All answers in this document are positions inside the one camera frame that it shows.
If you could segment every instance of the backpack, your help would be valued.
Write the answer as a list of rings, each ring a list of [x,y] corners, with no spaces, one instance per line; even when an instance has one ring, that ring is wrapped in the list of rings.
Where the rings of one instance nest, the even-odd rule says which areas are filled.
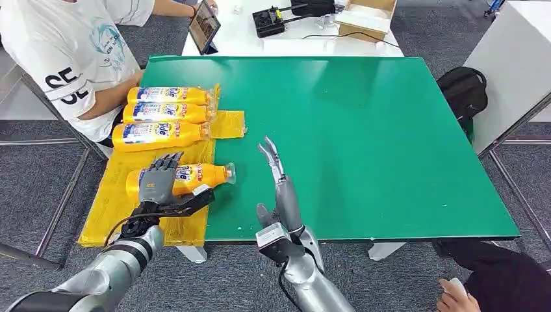
[[[486,77],[474,68],[457,67],[436,80],[457,122],[466,134],[474,115],[488,106]]]
[[[335,13],[335,0],[291,0],[292,6],[303,5],[304,3],[307,3],[308,6],[294,8],[291,12],[296,16],[304,16],[306,14],[324,16]]]

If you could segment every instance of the wire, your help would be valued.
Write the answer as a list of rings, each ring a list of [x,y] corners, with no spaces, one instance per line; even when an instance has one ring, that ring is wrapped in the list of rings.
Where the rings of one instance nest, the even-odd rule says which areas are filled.
[[[287,261],[285,261],[285,263],[283,263],[283,266],[281,267],[281,271],[279,271],[279,277],[277,279],[277,282],[279,283],[279,288],[281,288],[281,291],[283,291],[287,299],[291,301],[291,303],[298,309],[298,311],[302,312],[302,310],[300,309],[296,301],[294,301],[293,297],[291,297],[291,294],[287,291],[287,289],[283,285],[283,273],[285,272],[285,269],[287,268],[288,263],[289,263],[289,260],[287,258]]]
[[[118,226],[120,226],[123,222],[126,222],[128,220],[132,220],[132,219],[135,219],[135,218],[143,218],[145,216],[157,216],[157,217],[171,217],[171,216],[180,216],[180,217],[184,217],[184,215],[182,215],[181,213],[142,213],[142,214],[136,214],[134,216],[129,216],[127,218],[124,218],[122,220],[120,220],[117,224],[115,224],[115,226],[111,229],[111,231],[109,231],[109,234],[107,235],[107,237],[105,238],[105,242],[103,243],[103,247],[106,247],[107,244],[109,243],[109,239],[111,238],[111,235],[113,235],[113,232],[115,232],[115,230],[118,228]]]
[[[392,44],[392,43],[390,43],[390,42],[388,42],[388,41],[384,41],[384,40],[375,38],[375,37],[373,37],[372,35],[366,34],[365,32],[361,32],[361,31],[351,32],[350,34],[309,34],[308,36],[303,37],[303,39],[310,38],[310,37],[347,37],[347,36],[349,36],[349,35],[351,35],[351,34],[362,34],[362,35],[364,35],[364,36],[368,36],[368,37],[370,37],[370,38],[373,38],[373,39],[375,39],[375,40],[377,40],[377,41],[380,41],[380,42],[384,42],[384,43],[386,43],[386,44],[389,44],[389,45],[391,45],[391,46],[393,46],[393,47],[397,47],[398,49],[400,48],[400,47],[397,46],[396,44]]]

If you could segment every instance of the gray carpet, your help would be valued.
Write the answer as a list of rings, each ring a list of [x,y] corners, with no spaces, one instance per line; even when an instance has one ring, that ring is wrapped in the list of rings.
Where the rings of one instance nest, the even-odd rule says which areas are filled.
[[[399,1],[392,29],[404,53],[424,57],[439,77],[461,65],[488,28],[489,22],[481,17],[484,10],[482,0]],[[187,23],[187,19],[153,18],[143,29],[122,27],[122,32],[138,61],[144,63],[150,54],[178,54]],[[520,132],[550,134],[551,128],[532,124]],[[0,122],[0,136],[66,133],[56,122]],[[0,147],[4,168],[0,172],[0,241],[35,250],[81,152],[78,145]],[[551,147],[504,146],[498,153],[551,230]],[[522,233],[521,239],[500,244],[524,250],[540,262],[551,259],[494,164],[489,159],[482,163]],[[105,163],[95,156],[88,160],[46,252],[49,259],[66,261],[62,272],[46,272],[0,258],[0,309],[27,292],[58,285],[97,254],[98,249],[81,248],[74,241],[104,168]],[[277,268],[254,246],[206,249],[209,260],[195,265],[175,248],[164,248],[118,311],[293,311],[277,286]],[[407,244],[380,262],[368,259],[366,244],[323,244],[322,252],[328,277],[357,311],[434,311],[441,293],[437,279],[457,276],[464,280],[468,276],[468,271],[455,263],[438,258],[428,243]]]

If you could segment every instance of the robot finger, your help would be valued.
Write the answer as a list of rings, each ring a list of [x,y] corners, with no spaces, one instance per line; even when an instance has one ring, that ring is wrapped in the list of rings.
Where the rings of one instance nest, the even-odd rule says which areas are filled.
[[[180,151],[179,153],[174,154],[172,157],[172,160],[170,161],[170,164],[168,164],[168,168],[176,169],[176,166],[178,166],[178,162],[180,161],[180,158],[184,154],[183,151]]]

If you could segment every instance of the silver robotic arm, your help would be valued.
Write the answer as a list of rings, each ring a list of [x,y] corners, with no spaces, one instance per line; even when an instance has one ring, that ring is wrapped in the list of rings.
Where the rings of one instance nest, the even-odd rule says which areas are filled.
[[[294,185],[285,174],[275,144],[265,137],[259,144],[272,169],[275,182],[275,209],[257,206],[257,216],[264,229],[256,233],[259,251],[283,264],[282,275],[292,285],[298,302],[280,286],[295,306],[303,312],[353,312],[354,308],[339,289],[324,275],[320,246],[314,233],[302,224]]]
[[[121,235],[104,248],[84,270],[51,289],[27,294],[7,311],[114,311],[147,264],[162,248],[159,218],[190,216],[214,200],[202,185],[184,198],[172,196],[175,168],[181,153],[157,159],[140,182],[140,205],[123,222]]]

